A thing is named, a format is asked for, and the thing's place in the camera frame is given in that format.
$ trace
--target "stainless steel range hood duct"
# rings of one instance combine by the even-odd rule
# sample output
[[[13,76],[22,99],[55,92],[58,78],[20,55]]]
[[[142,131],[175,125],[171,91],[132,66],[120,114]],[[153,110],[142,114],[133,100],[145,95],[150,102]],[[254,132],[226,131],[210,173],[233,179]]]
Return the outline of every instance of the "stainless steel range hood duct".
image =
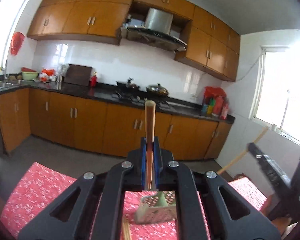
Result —
[[[172,14],[150,8],[144,26],[125,27],[126,39],[169,51],[184,51],[187,44],[169,35],[172,19]]]

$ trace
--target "countertop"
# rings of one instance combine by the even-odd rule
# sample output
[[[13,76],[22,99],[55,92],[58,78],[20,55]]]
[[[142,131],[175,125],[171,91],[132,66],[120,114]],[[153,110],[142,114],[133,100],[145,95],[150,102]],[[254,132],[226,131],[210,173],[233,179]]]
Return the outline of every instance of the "countertop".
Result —
[[[25,88],[25,87],[42,89],[50,92],[57,92],[57,93],[66,94],[70,96],[99,100],[99,101],[109,102],[113,104],[120,104],[124,106],[140,108],[140,109],[144,108],[144,105],[142,103],[125,101],[119,99],[116,96],[113,96],[114,91],[110,89],[90,88],[90,87],[84,87],[84,86],[73,85],[68,83],[57,84],[56,82],[42,83],[42,82],[34,82],[34,81],[22,81],[21,84],[18,86],[0,89],[0,94],[13,92],[15,90]],[[187,102],[185,101],[178,100],[178,103],[175,103],[175,102],[170,102],[169,99],[170,98],[167,98],[166,101],[168,101],[169,105],[172,107],[170,109],[167,109],[163,107],[160,108],[157,106],[156,112],[180,115],[180,116],[191,117],[196,119],[205,119],[205,120],[215,121],[215,122],[227,122],[230,124],[234,123],[235,117],[229,114],[226,120],[220,120],[211,115],[203,115],[201,113],[201,109],[199,105],[193,104],[195,106],[188,106]]]

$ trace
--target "silver screw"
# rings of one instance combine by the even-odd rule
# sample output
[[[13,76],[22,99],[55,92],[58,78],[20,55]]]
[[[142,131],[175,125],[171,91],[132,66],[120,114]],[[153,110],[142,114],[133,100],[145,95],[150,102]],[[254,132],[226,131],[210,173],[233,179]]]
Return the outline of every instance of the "silver screw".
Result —
[[[94,174],[93,174],[93,172],[90,172],[90,171],[86,172],[86,173],[83,175],[83,178],[84,178],[84,179],[92,179],[93,177],[94,177]]]
[[[132,166],[132,163],[129,161],[125,161],[121,164],[121,167],[123,168],[130,168]]]
[[[169,167],[175,168],[179,166],[179,163],[177,161],[169,161],[168,165]]]
[[[207,172],[207,177],[209,179],[214,179],[217,176],[217,174],[214,171],[208,171]]]

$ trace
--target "white wall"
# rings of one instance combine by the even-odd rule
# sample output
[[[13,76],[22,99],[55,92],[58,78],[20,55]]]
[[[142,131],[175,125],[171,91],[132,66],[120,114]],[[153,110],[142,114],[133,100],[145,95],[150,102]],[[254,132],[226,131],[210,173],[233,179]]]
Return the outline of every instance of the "white wall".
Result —
[[[32,68],[57,68],[62,58],[55,53],[62,45],[68,46],[65,63],[92,66],[102,83],[116,85],[116,81],[131,77],[141,90],[160,83],[171,97],[198,104],[202,103],[205,86],[221,85],[220,80],[209,74],[174,61],[174,52],[126,39],[122,39],[120,46],[92,41],[39,41]]]
[[[15,32],[21,32],[24,36],[27,35],[32,19],[41,1],[42,0],[28,1],[17,23]],[[31,68],[36,46],[37,46],[37,41],[26,37],[16,56],[11,55],[9,49],[8,57],[7,57],[8,59],[7,71],[9,73],[19,73],[21,67]]]
[[[300,30],[277,30],[242,35],[237,79],[242,78],[258,60],[262,53],[262,46],[285,46],[298,41],[300,41]],[[263,128],[249,119],[258,82],[259,63],[261,62],[257,62],[241,81],[222,82],[221,87],[227,93],[230,108],[236,120],[217,159],[220,166],[225,166],[242,152],[247,143],[252,142]],[[270,155],[290,177],[293,175],[300,157],[299,145],[273,131],[268,131],[258,146]],[[259,171],[256,161],[249,154],[229,168],[228,172],[232,176],[245,173],[266,196],[273,192],[266,178]]]

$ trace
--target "cutting board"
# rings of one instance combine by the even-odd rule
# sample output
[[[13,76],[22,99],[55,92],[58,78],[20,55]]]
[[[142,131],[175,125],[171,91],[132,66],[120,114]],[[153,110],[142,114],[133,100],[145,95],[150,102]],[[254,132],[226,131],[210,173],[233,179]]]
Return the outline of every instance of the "cutting board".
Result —
[[[69,64],[64,82],[75,85],[88,86],[91,71],[92,67],[89,66]]]

